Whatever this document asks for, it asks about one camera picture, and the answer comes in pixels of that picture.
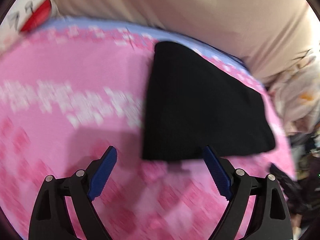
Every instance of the silver screw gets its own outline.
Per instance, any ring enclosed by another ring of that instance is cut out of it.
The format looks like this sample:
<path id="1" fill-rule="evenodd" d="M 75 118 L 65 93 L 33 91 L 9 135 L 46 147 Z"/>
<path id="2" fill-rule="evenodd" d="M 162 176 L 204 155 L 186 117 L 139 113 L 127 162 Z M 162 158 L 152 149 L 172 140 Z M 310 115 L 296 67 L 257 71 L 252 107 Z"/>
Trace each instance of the silver screw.
<path id="1" fill-rule="evenodd" d="M 268 175 L 268 179 L 270 179 L 270 180 L 275 180 L 276 177 L 275 177 L 274 175 L 272 175 L 272 174 L 269 174 L 269 175 Z"/>
<path id="2" fill-rule="evenodd" d="M 49 175 L 49 176 L 46 176 L 45 177 L 45 181 L 49 182 L 53 179 L 53 176 L 52 175 Z"/>
<path id="3" fill-rule="evenodd" d="M 239 176 L 243 176 L 244 175 L 244 170 L 237 169 L 236 170 L 236 174 L 238 174 Z"/>
<path id="4" fill-rule="evenodd" d="M 76 175 L 77 175 L 78 177 L 82 177 L 82 176 L 84 175 L 84 170 L 79 170 L 79 171 L 77 171 L 77 172 L 76 172 Z"/>

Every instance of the black cloth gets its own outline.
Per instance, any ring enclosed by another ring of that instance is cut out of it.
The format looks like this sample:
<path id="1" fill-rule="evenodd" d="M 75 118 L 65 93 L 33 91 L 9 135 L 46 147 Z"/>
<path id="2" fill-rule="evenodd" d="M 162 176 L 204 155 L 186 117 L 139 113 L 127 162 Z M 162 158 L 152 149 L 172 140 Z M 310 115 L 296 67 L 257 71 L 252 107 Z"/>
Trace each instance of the black cloth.
<path id="1" fill-rule="evenodd" d="M 201 158 L 209 144 L 219 156 L 275 148 L 261 95 L 181 44 L 156 44 L 146 98 L 143 159 Z"/>

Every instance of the pink tablecloth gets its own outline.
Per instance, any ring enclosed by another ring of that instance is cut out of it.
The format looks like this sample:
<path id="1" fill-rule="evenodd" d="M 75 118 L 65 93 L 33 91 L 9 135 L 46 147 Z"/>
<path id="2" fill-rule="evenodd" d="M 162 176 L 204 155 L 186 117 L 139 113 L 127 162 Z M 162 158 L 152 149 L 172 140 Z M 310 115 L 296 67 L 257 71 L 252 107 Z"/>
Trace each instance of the pink tablecloth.
<path id="1" fill-rule="evenodd" d="M 70 176 L 113 145 L 118 162 L 93 203 L 114 240 L 208 239 L 227 202 L 204 162 L 167 165 L 139 158 L 154 42 L 126 30 L 49 29 L 2 58 L 0 206 L 23 238 L 44 177 Z M 269 153 L 229 158 L 234 167 L 264 177 L 274 162 L 293 176 L 290 149 L 266 91 L 244 71 L 219 58 L 208 60 L 262 94 L 276 138 Z M 252 207 L 251 198 L 238 237 Z"/>

